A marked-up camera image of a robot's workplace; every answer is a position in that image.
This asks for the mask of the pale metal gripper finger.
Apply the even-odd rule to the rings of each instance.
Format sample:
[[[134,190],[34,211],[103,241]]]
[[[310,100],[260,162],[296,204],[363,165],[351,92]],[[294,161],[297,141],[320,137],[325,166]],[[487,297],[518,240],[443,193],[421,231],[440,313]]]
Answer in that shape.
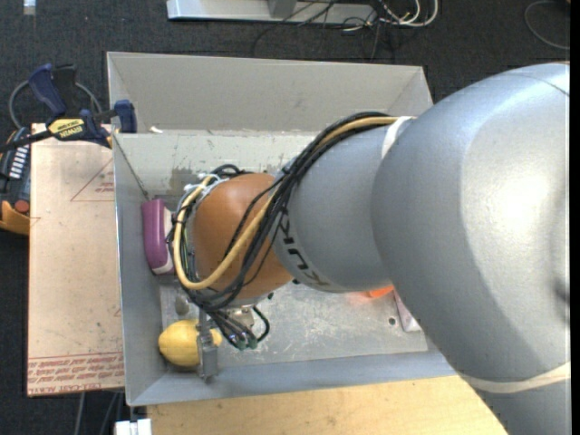
[[[198,313],[198,375],[209,382],[218,374],[218,345],[212,334],[211,322],[204,311]]]

